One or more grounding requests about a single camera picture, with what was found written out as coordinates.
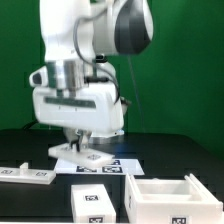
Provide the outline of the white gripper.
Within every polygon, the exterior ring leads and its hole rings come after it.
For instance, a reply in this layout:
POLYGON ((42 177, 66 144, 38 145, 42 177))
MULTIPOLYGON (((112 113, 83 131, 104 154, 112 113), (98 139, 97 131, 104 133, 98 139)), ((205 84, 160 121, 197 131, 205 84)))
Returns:
POLYGON ((124 125, 121 102, 116 100, 113 84, 89 84, 70 96, 64 91, 58 96, 55 89, 36 87, 33 91, 34 109, 40 123, 66 127, 65 137, 70 148, 78 143, 73 129, 81 129, 79 149, 89 147, 91 132, 110 134, 124 125))

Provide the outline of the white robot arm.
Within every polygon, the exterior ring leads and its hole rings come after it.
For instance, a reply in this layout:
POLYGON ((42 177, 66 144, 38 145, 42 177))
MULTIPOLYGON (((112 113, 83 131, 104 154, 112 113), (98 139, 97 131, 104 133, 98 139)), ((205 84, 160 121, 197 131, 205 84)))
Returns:
POLYGON ((139 54, 153 38, 147 0, 39 0, 45 65, 29 77, 35 116, 81 149, 123 127, 122 99, 107 55, 139 54))

